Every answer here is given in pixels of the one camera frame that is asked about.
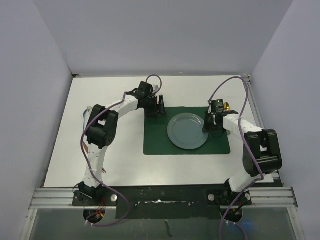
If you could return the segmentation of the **teal round plate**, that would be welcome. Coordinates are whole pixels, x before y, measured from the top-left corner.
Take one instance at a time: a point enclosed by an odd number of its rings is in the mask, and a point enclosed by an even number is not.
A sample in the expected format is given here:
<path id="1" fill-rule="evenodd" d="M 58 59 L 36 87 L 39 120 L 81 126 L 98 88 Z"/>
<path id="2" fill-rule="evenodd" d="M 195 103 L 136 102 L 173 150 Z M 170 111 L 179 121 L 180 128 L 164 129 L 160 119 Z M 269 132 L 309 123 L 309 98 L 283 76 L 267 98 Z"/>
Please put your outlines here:
<path id="1" fill-rule="evenodd" d="M 195 150 L 203 146 L 209 133 L 203 132 L 204 120 L 193 113 L 175 115 L 167 125 L 169 140 L 183 150 Z"/>

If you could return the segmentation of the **dark green placemat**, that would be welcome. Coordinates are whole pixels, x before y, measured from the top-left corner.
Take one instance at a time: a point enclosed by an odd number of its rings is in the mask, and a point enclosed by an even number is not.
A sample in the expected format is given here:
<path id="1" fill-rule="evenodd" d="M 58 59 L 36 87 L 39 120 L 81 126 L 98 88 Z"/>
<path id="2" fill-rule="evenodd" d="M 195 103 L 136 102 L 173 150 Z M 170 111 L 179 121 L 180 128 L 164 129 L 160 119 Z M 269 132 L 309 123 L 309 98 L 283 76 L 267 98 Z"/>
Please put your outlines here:
<path id="1" fill-rule="evenodd" d="M 143 153 L 145 155 L 228 155 L 231 153 L 228 135 L 217 131 L 208 134 L 208 140 L 200 148 L 185 150 L 175 146 L 167 134 L 169 121 L 176 115 L 191 113 L 204 119 L 207 107 L 167 107 L 167 116 L 145 117 Z"/>

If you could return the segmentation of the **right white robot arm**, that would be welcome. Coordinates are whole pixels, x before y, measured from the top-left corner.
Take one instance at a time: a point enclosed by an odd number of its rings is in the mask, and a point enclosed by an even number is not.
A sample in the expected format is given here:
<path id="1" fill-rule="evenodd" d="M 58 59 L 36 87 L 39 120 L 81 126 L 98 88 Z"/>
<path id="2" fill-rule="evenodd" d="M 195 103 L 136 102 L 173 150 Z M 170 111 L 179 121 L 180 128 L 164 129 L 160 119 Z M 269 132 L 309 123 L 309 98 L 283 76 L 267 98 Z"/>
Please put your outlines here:
<path id="1" fill-rule="evenodd" d="M 273 129 L 258 127 L 235 110 L 227 110 L 222 99 L 210 100 L 204 114 L 204 133 L 229 131 L 243 142 L 242 169 L 226 181 L 229 188 L 222 192 L 230 205 L 241 198 L 241 191 L 252 183 L 262 181 L 283 166 L 278 134 Z"/>

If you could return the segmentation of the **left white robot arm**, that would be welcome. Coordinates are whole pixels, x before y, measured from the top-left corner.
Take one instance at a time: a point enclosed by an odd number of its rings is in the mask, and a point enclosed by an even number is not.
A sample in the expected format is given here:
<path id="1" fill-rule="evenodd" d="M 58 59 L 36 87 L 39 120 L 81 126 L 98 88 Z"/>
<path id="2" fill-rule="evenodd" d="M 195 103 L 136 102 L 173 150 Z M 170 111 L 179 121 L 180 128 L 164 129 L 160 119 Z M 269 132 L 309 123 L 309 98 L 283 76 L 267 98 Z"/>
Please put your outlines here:
<path id="1" fill-rule="evenodd" d="M 161 89 L 162 83 L 154 85 L 142 81 L 137 88 L 124 92 L 121 99 L 111 105 L 97 104 L 92 108 L 80 139 L 86 170 L 78 185 L 79 192 L 84 195 L 83 198 L 88 204 L 95 206 L 102 199 L 105 155 L 115 140 L 119 119 L 138 109 L 144 109 L 148 117 L 158 114 L 166 116 L 164 97 L 158 95 Z"/>

